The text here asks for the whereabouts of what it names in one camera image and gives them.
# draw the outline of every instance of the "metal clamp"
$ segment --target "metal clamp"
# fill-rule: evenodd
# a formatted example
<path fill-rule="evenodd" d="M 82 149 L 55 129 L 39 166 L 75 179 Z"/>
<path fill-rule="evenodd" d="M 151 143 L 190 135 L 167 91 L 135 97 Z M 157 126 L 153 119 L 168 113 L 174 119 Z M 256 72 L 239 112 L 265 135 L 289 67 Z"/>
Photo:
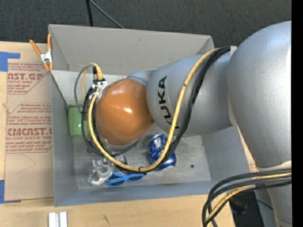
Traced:
<path fill-rule="evenodd" d="M 29 41 L 30 44 L 33 46 L 34 50 L 36 51 L 36 53 L 40 56 L 40 59 L 42 60 L 44 67 L 47 70 L 52 70 L 53 69 L 53 44 L 52 44 L 52 35 L 48 34 L 47 36 L 47 45 L 48 45 L 48 52 L 42 54 L 39 50 L 39 48 L 37 47 L 37 45 L 35 44 L 35 42 L 33 40 Z"/>
<path fill-rule="evenodd" d="M 102 185 L 112 174 L 111 164 L 107 164 L 102 159 L 92 160 L 93 168 L 89 173 L 88 183 L 93 186 Z"/>

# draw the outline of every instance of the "blue tape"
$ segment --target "blue tape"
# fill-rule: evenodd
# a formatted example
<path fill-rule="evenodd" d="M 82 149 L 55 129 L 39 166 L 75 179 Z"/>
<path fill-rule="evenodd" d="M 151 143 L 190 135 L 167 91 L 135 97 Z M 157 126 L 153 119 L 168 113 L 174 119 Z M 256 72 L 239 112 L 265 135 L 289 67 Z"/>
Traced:
<path fill-rule="evenodd" d="M 8 59 L 20 59 L 20 53 L 0 52 L 0 71 L 8 71 Z"/>
<path fill-rule="evenodd" d="M 0 204 L 8 202 L 20 202 L 20 201 L 4 201 L 4 180 L 0 180 Z"/>

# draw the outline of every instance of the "blue crumpled can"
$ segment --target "blue crumpled can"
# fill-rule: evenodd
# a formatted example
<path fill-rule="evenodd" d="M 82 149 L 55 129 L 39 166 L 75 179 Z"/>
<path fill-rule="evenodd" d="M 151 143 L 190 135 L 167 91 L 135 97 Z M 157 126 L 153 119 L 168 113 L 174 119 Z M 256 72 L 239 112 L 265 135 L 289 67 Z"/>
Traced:
<path fill-rule="evenodd" d="M 165 144 L 166 144 L 166 136 L 163 134 L 155 135 L 152 140 L 148 143 L 150 148 L 150 161 L 152 163 L 156 162 L 160 157 Z M 162 170 L 164 168 L 172 167 L 176 165 L 176 154 L 175 152 L 171 154 L 171 156 L 160 166 L 157 170 Z"/>

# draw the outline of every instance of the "black floor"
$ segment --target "black floor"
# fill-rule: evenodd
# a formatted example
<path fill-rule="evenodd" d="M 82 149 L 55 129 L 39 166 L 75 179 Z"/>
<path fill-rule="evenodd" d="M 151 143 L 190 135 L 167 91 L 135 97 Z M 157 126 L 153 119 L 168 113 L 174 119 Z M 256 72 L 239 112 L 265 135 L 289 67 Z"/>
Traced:
<path fill-rule="evenodd" d="M 211 35 L 216 47 L 239 45 L 263 27 L 292 19 L 292 0 L 94 0 L 129 29 Z M 118 27 L 91 8 L 94 26 Z M 49 24 L 89 26 L 85 0 L 0 0 L 0 41 L 45 43 Z M 234 198 L 246 206 L 239 227 L 262 226 L 254 195 Z"/>

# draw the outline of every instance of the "cardboard sheet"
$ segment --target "cardboard sheet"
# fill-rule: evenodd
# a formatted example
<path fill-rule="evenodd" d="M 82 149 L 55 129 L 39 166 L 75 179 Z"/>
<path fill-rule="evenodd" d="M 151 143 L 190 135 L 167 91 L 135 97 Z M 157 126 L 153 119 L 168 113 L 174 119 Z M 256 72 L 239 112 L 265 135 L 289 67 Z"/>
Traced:
<path fill-rule="evenodd" d="M 4 200 L 53 197 L 51 74 L 29 43 L 1 42 L 0 51 L 20 53 L 8 60 Z"/>

